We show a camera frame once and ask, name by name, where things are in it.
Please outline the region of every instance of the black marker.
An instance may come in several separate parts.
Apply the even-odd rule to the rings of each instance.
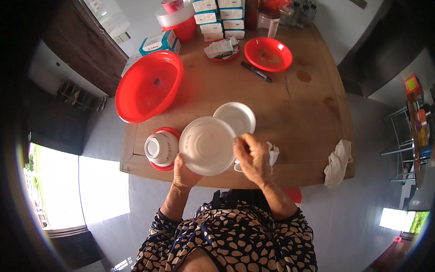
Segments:
[[[272,79],[268,76],[266,76],[265,74],[263,74],[262,72],[260,72],[259,70],[257,70],[256,68],[254,68],[253,66],[247,64],[246,62],[242,61],[240,63],[243,67],[248,68],[249,70],[253,71],[254,73],[256,73],[257,75],[259,75],[260,77],[264,78],[264,80],[266,80],[267,82],[272,82]]]

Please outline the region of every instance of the white foam bowl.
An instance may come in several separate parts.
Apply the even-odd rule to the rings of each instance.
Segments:
[[[178,149],[187,168],[203,176],[215,176],[233,165],[235,137],[233,129],[224,121],[201,117],[183,130]]]
[[[169,166],[178,154],[178,139],[168,131],[157,131],[145,141],[145,155],[157,166]]]
[[[240,102],[225,103],[214,112],[213,117],[219,118],[234,130],[237,137],[243,133],[253,134],[256,120],[254,112]]]

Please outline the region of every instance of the electrical outlet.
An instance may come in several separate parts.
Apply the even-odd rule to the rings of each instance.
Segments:
[[[130,39],[130,36],[128,35],[127,32],[124,32],[121,35],[119,35],[119,38],[121,38],[122,41],[128,41]]]
[[[115,41],[115,43],[116,43],[117,45],[120,45],[121,43],[124,42],[124,41],[123,41],[119,36],[118,36],[118,37],[115,37],[113,40]]]

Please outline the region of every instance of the small red dish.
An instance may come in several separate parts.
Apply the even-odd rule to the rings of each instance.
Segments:
[[[163,128],[159,128],[156,131],[154,131],[152,134],[156,133],[157,131],[167,131],[169,133],[172,133],[173,135],[175,135],[175,137],[177,137],[178,141],[180,141],[180,133],[178,131],[176,131],[173,128],[170,127],[163,127]],[[174,168],[174,164],[172,165],[168,165],[168,166],[158,166],[155,163],[150,162],[152,166],[154,166],[155,169],[160,170],[160,171],[169,171],[172,170]]]
[[[214,40],[214,41],[212,41],[211,43],[214,43],[214,42],[217,42],[217,41],[220,41],[220,40],[225,40],[225,39]],[[240,44],[239,44],[239,51],[238,51],[237,53],[235,53],[234,55],[232,55],[231,57],[229,57],[228,59],[217,59],[217,58],[212,58],[211,60],[214,60],[214,61],[227,61],[227,60],[232,60],[232,59],[234,59],[235,57],[237,57],[237,56],[239,55],[239,53],[240,53]]]
[[[266,37],[249,40],[244,52],[252,65],[268,72],[284,71],[293,61],[287,46],[278,40]]]

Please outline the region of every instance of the white cloth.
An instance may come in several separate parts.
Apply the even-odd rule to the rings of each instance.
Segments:
[[[266,144],[268,144],[269,146],[269,165],[271,166],[271,174],[273,174],[273,165],[278,159],[279,148],[277,148],[276,146],[274,146],[268,141],[266,142]],[[238,160],[235,161],[234,170],[236,170],[237,172],[243,172],[242,169],[240,168],[240,164]]]
[[[352,162],[351,142],[340,140],[335,146],[335,151],[329,155],[329,164],[323,171],[326,175],[325,186],[328,189],[337,187],[344,179],[346,167],[349,162]]]

